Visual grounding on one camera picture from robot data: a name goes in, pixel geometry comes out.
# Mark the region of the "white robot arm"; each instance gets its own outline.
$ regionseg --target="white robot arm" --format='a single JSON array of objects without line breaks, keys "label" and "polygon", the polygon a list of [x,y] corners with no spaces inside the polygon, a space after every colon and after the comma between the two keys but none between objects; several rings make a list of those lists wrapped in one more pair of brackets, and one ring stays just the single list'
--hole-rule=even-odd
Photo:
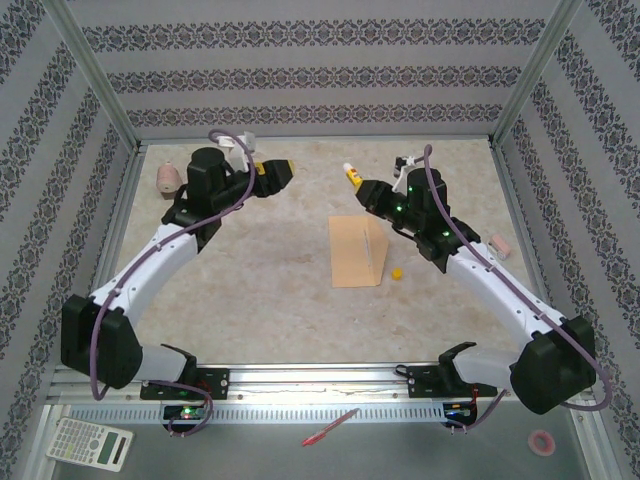
[{"label": "white robot arm", "polygon": [[[289,160],[268,160],[255,167],[257,174],[250,193],[261,198],[278,193],[294,174]],[[144,249],[107,284],[88,297],[71,296],[62,307],[62,363],[89,374],[91,334],[99,310],[107,305],[95,353],[97,379],[108,387],[123,388],[132,380],[179,380],[185,385],[198,381],[193,355],[169,345],[140,345],[134,328],[153,297],[207,245],[221,221],[205,222],[188,233],[178,232],[211,219],[246,198],[243,195],[250,185],[250,172],[243,163],[233,168],[218,149],[201,148],[192,154],[187,177],[188,183],[180,187],[162,225]],[[138,264],[150,249],[157,251]],[[115,289],[125,272],[128,278]]]},{"label": "white robot arm", "polygon": [[[414,161],[414,165],[423,159]],[[406,175],[404,192],[399,191],[398,184],[363,180],[350,165],[345,166],[356,198],[367,212],[391,222],[394,231],[415,241],[425,259],[474,292],[495,313],[518,346],[517,351],[509,352],[467,342],[440,356],[437,378],[411,380],[431,383],[434,389],[439,389],[438,383],[449,390],[455,385],[473,384],[508,389],[538,414],[592,386],[596,377],[594,368],[557,331],[563,331],[593,357],[595,341],[590,323],[580,316],[567,319],[535,297],[496,261],[478,234],[456,218],[449,219],[458,230],[454,232],[439,208],[444,208],[448,215],[447,186],[437,170],[430,172],[440,206],[423,168],[414,168],[408,174],[409,168],[400,170],[403,180]],[[512,286],[508,287],[496,273],[502,274]],[[526,302],[539,310],[537,314]]]}]

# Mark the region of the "patterned wallpaper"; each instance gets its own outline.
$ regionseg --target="patterned wallpaper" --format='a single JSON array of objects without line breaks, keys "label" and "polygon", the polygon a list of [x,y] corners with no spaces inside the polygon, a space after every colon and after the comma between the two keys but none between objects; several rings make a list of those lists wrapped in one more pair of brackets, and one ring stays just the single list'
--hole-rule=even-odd
[{"label": "patterned wallpaper", "polygon": [[583,4],[503,149],[550,298],[595,327],[614,385],[603,415],[623,478],[640,478],[640,78],[629,68],[640,44],[627,28],[638,25],[635,12],[629,2]]},{"label": "patterned wallpaper", "polygon": [[70,3],[145,139],[489,133],[556,1],[152,3]]},{"label": "patterned wallpaper", "polygon": [[24,467],[62,302],[91,287],[129,152],[42,5],[1,1],[0,12],[4,480]]}]

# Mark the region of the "red pen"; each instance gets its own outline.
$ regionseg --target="red pen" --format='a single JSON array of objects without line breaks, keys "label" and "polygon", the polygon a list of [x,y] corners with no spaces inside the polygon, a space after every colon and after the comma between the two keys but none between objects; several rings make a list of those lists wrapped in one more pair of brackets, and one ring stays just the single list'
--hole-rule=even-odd
[{"label": "red pen", "polygon": [[353,417],[359,411],[360,411],[359,408],[354,408],[353,410],[349,410],[347,413],[342,415],[340,418],[338,418],[337,420],[333,421],[332,423],[330,423],[329,425],[324,427],[322,430],[314,433],[309,438],[307,438],[305,441],[303,441],[302,442],[302,446],[303,447],[307,447],[309,445],[313,445],[314,443],[319,442],[320,440],[322,440],[324,437],[327,436],[327,433],[329,433],[331,430],[336,428],[338,425],[340,425],[340,424],[346,422],[347,420],[349,420],[351,417]]}]

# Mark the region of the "calculator display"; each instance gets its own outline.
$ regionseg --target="calculator display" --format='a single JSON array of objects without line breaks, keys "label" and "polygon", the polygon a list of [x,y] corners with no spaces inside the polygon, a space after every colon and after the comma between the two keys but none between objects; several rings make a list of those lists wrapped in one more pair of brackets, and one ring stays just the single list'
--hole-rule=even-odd
[{"label": "calculator display", "polygon": [[109,461],[109,457],[111,456],[111,452],[113,451],[113,446],[116,444],[117,438],[117,433],[109,432],[109,434],[107,435],[107,439],[104,441],[104,446],[100,451],[98,463],[102,463],[103,465],[107,464],[107,462]]}]

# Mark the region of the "white calculator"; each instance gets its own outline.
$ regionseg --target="white calculator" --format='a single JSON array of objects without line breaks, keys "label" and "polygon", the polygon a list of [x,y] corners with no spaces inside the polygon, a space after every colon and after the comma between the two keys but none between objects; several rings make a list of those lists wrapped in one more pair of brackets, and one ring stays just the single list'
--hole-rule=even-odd
[{"label": "white calculator", "polygon": [[47,456],[119,472],[132,440],[133,432],[65,417],[60,419]]}]

